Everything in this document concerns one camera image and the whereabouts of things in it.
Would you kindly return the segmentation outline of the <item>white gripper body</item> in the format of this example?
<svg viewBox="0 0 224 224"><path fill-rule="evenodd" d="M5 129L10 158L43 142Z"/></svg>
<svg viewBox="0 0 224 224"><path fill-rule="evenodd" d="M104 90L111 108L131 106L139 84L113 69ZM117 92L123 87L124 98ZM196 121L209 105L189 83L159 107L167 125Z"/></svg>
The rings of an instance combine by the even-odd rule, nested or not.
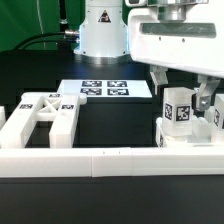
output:
<svg viewBox="0 0 224 224"><path fill-rule="evenodd" d="M128 15L133 60L224 78L224 3L141 3Z"/></svg>

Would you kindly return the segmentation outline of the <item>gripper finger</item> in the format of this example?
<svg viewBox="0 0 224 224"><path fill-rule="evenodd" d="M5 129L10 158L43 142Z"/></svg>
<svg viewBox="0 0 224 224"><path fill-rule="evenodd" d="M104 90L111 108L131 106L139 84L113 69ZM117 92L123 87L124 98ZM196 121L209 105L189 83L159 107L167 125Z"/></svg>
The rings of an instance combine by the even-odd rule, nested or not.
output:
<svg viewBox="0 0 224 224"><path fill-rule="evenodd" d="M212 95L220 84L220 79L208 75L198 75L200 84L198 91L193 95L193 109L196 111L208 110L211 105Z"/></svg>
<svg viewBox="0 0 224 224"><path fill-rule="evenodd" d="M168 69L166 67L151 65L150 75L155 87L155 94L159 95L164 87L168 85L168 79L166 72Z"/></svg>

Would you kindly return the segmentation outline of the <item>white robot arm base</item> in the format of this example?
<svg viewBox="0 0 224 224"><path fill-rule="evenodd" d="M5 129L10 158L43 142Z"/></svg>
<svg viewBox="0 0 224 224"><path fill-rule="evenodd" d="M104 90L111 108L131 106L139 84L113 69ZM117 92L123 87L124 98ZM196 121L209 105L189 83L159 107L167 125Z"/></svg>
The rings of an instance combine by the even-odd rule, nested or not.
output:
<svg viewBox="0 0 224 224"><path fill-rule="evenodd" d="M131 60L122 0L85 0L85 19L79 26L79 46L74 55L79 62L96 65Z"/></svg>

